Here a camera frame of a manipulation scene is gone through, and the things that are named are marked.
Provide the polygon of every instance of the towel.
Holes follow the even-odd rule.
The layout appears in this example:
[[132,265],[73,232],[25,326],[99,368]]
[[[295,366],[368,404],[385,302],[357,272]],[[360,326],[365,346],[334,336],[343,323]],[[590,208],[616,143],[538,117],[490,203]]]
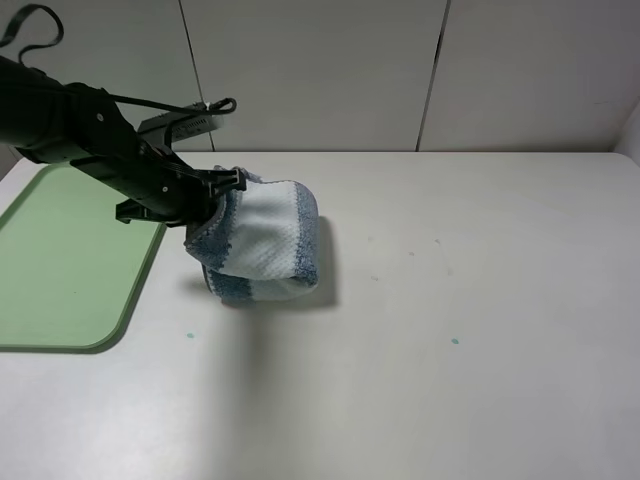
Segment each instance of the towel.
[[313,194],[297,182],[267,182],[242,171],[246,191],[220,197],[215,215],[187,233],[187,252],[202,263],[209,290],[225,303],[311,292],[318,284]]

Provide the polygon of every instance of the green tray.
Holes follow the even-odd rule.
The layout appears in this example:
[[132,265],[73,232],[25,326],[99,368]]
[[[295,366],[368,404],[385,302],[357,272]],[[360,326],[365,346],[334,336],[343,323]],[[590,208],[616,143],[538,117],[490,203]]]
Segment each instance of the green tray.
[[164,233],[116,221],[122,200],[49,166],[0,217],[0,351],[94,353],[122,337]]

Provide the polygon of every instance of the white table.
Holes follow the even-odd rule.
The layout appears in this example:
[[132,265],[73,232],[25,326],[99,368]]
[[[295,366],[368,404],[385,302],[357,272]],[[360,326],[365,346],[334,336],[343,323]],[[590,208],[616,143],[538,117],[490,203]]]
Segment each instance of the white table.
[[628,158],[183,157],[307,184],[323,284],[225,308],[169,230],[114,348],[0,354],[1,478],[638,478]]

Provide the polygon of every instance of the cable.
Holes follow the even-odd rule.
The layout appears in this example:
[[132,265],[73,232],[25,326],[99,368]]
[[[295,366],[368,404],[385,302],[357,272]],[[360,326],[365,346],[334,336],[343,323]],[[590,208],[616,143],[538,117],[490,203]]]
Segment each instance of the cable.
[[[49,8],[49,7],[45,6],[45,5],[36,5],[36,4],[31,3],[29,5],[26,5],[26,6],[22,7],[11,18],[11,20],[9,21],[9,25],[7,25],[7,28],[5,30],[4,36],[2,37],[2,39],[0,39],[0,48],[6,47],[11,42],[13,42],[15,40],[15,38],[16,38],[16,35],[18,35],[18,32],[20,31],[20,27],[22,27],[22,24],[24,23],[24,21],[27,18],[29,18],[29,16],[32,13],[34,13],[34,12],[36,12],[38,10],[44,10],[45,12],[47,12],[51,16],[51,18],[53,18],[53,20],[56,22],[56,25],[58,27],[58,35],[56,36],[56,38],[54,38],[50,43],[48,43],[46,45],[28,45],[28,46],[24,47],[22,50],[20,50],[20,53],[18,54],[18,61],[20,62],[20,65],[23,65],[23,66],[24,66],[24,63],[22,62],[22,56],[25,53],[27,53],[27,52],[29,52],[31,50],[39,49],[39,48],[50,48],[50,47],[53,47],[53,46],[57,45],[58,43],[60,43],[62,41],[62,39],[64,38],[64,26],[62,25],[62,21],[60,20],[60,17],[58,17],[58,15],[56,15],[56,13],[51,8]],[[122,96],[122,95],[112,95],[110,93],[102,92],[102,91],[99,91],[99,90],[77,91],[77,90],[74,90],[72,86],[64,87],[64,86],[60,85],[58,87],[58,86],[54,86],[54,85],[30,85],[29,83],[15,83],[15,82],[2,82],[2,81],[0,81],[0,87],[2,87],[2,88],[16,88],[16,89],[31,90],[31,91],[50,92],[50,93],[60,93],[60,94],[63,94],[63,95],[92,96],[92,97],[96,97],[96,98],[103,98],[103,99],[113,100],[116,103],[125,103],[125,104],[129,104],[129,105],[138,105],[138,106],[141,106],[141,107],[155,108],[157,110],[164,110],[164,111],[167,111],[167,112],[186,113],[186,114],[192,114],[192,115],[197,115],[197,116],[202,116],[202,115],[229,115],[230,113],[235,112],[236,108],[238,106],[238,103],[233,98],[224,98],[222,100],[219,100],[216,103],[210,105],[209,108],[207,108],[207,110],[196,110],[195,108],[176,107],[174,105],[168,105],[166,103],[154,102],[154,101],[151,101],[151,100],[142,100],[140,98],[125,97],[125,96]]]
[[63,95],[84,95],[90,97],[104,98],[107,100],[113,100],[116,103],[126,103],[129,105],[138,105],[141,107],[155,108],[157,110],[165,110],[167,112],[187,113],[193,115],[229,115],[236,111],[238,102],[234,98],[223,98],[216,103],[209,106],[207,110],[197,110],[195,108],[176,107],[175,105],[168,105],[166,103],[154,102],[152,100],[142,100],[140,98],[125,97],[122,95],[113,95],[107,92],[101,91],[78,91],[71,87],[64,87],[62,85],[33,85],[29,83],[15,83],[15,82],[3,82],[0,80],[1,88],[15,88],[18,90],[31,90],[49,93],[60,93]]
[[38,50],[40,48],[55,47],[64,38],[64,26],[62,25],[62,20],[60,20],[60,17],[56,15],[56,12],[54,12],[51,8],[47,7],[46,5],[36,5],[34,3],[30,3],[29,5],[25,5],[20,10],[18,10],[18,12],[11,18],[11,20],[9,21],[9,25],[7,25],[7,28],[4,32],[4,36],[0,40],[0,48],[6,47],[11,42],[13,42],[16,39],[16,36],[20,31],[20,27],[22,27],[22,24],[24,23],[24,21],[27,18],[29,18],[32,13],[37,12],[38,10],[44,10],[49,14],[51,18],[53,18],[53,20],[56,22],[56,26],[58,27],[58,34],[56,35],[56,38],[54,38],[51,42],[47,44],[27,45],[22,50],[20,50],[20,53],[18,53],[18,62],[20,62],[20,65],[24,65],[24,62],[22,61],[22,57],[24,56],[25,53],[31,50]]

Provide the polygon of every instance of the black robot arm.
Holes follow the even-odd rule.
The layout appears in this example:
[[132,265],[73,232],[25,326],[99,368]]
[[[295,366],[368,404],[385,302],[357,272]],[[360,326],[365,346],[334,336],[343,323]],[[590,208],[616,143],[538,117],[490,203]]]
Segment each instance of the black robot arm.
[[[15,146],[36,163],[70,162],[121,192],[129,200],[117,206],[116,218],[125,223],[204,222],[215,212],[220,195],[246,188],[239,169],[195,170],[170,149],[173,129],[179,127],[184,133],[189,125],[206,123],[193,119],[231,113],[235,100],[171,107],[174,113],[143,122],[154,127],[149,137],[164,132],[162,144],[150,144],[124,119],[113,98],[124,97],[84,84],[63,86],[37,69],[0,56],[0,142]],[[197,133],[196,129],[189,136]]]

